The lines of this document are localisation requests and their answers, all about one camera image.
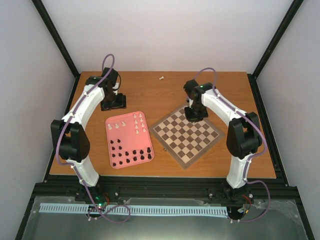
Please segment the wooden chess board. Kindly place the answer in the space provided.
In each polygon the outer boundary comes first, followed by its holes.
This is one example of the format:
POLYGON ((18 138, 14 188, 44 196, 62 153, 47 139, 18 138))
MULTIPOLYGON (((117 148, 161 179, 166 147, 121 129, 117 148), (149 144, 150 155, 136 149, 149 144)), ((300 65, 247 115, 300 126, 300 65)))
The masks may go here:
POLYGON ((183 169, 187 169, 208 150, 216 145, 225 134, 208 119, 190 122, 182 104, 162 117, 149 131, 183 169))

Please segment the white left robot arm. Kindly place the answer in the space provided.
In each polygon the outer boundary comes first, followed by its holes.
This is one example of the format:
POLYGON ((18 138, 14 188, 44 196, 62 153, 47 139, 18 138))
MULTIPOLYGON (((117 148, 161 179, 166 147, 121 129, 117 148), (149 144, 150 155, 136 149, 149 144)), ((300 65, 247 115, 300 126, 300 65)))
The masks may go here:
POLYGON ((70 166, 86 185, 86 195, 92 201, 103 198, 104 188, 97 184, 99 174, 89 158, 90 141, 86 125, 97 106, 102 111, 126 108, 126 96, 119 93, 121 75, 113 68, 104 67, 101 76, 91 76, 79 99, 61 120, 50 125, 53 148, 58 164, 70 166))

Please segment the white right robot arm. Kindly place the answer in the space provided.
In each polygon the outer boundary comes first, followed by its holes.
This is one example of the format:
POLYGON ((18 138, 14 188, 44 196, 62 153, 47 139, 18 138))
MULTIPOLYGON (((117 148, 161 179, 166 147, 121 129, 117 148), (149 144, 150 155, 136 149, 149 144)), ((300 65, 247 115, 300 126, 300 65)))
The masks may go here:
POLYGON ((243 187, 251 158, 263 143, 257 114, 237 108, 212 83, 199 85, 192 79, 185 83, 183 89, 189 102, 189 106, 184 108, 189 122, 204 120, 211 110, 227 126, 226 146, 231 154, 231 163, 226 181, 232 189, 243 187))

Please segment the pink plastic tray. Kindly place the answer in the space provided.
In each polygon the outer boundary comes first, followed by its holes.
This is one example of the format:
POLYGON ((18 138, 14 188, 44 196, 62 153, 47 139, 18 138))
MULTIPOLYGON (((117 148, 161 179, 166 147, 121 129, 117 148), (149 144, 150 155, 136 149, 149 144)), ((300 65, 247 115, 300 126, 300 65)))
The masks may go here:
POLYGON ((105 128, 109 162, 112 168, 121 169, 153 160, 155 153, 143 112, 135 111, 109 117, 105 121, 105 128), (140 122, 140 114, 142 114, 143 122, 140 122), (148 159, 148 154, 152 155, 152 159, 148 159))

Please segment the black aluminium frame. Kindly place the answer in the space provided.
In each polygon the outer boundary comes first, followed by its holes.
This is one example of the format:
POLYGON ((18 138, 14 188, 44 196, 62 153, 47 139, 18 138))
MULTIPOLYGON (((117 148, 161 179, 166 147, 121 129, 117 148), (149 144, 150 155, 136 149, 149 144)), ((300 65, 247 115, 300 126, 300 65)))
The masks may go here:
MULTIPOLYGON (((285 174, 285 169, 280 157, 278 146, 275 141, 274 133, 272 131, 269 118, 263 103, 263 99, 258 87, 257 79, 259 74, 262 72, 266 63, 268 62, 273 51, 276 49, 278 43, 283 37, 285 31, 289 27, 294 16, 301 7, 302 0, 293 0, 288 8, 286 14, 284 15, 279 27, 277 28, 274 36, 272 37, 270 43, 268 44, 266 50, 264 51, 260 61, 257 64, 254 72, 248 74, 248 82, 251 87, 252 95, 257 106, 257 112, 260 117, 260 122, 262 129, 266 131, 266 142, 268 145, 268 151, 271 156, 272 164, 276 173, 275 179, 269 179, 266 184, 269 186, 272 193, 276 193, 282 199, 285 200, 295 200, 297 203, 298 215, 302 220, 303 228, 306 233, 306 237, 309 240, 313 240, 315 237, 313 235, 310 223, 308 221, 303 203, 299 194, 297 187, 289 185, 287 176, 285 174)), ((222 178, 202 178, 200 180, 192 180, 191 178, 177 178, 177 177, 103 177, 103 181, 106 183, 114 183, 117 187, 123 187, 124 189, 129 189, 133 194, 141 194, 142 197, 149 197, 151 194, 156 196, 165 196, 169 191, 169 184, 173 183, 177 186, 177 189, 171 191, 174 197, 180 197, 183 193, 186 193, 187 189, 191 189, 193 193, 199 193, 200 189, 206 186, 217 186, 222 183, 222 178)), ((44 196, 66 196, 69 193, 75 192, 75 177, 73 176, 50 176, 47 172, 44 176, 43 182, 37 183, 31 194, 29 203, 27 205, 25 214, 21 221, 21 225, 18 229, 16 239, 21 240, 26 236, 26 228, 28 220, 31 218, 32 204, 35 202, 36 197, 44 196)))

